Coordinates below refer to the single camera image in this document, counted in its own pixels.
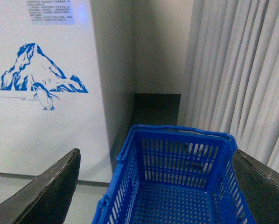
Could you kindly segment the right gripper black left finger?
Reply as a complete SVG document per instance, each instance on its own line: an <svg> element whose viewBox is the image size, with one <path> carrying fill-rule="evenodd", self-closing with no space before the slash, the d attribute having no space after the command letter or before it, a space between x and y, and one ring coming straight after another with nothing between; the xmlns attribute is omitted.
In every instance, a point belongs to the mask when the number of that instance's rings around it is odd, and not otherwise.
<svg viewBox="0 0 279 224"><path fill-rule="evenodd" d="M74 148L0 203L0 224L64 223L76 189L80 163L80 150Z"/></svg>

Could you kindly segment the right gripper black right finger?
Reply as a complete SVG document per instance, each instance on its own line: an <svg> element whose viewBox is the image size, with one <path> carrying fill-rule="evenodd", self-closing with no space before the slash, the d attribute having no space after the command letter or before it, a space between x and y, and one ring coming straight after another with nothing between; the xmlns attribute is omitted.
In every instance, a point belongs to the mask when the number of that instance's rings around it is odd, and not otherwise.
<svg viewBox="0 0 279 224"><path fill-rule="evenodd" d="M279 224L279 173L240 149L232 165L256 223Z"/></svg>

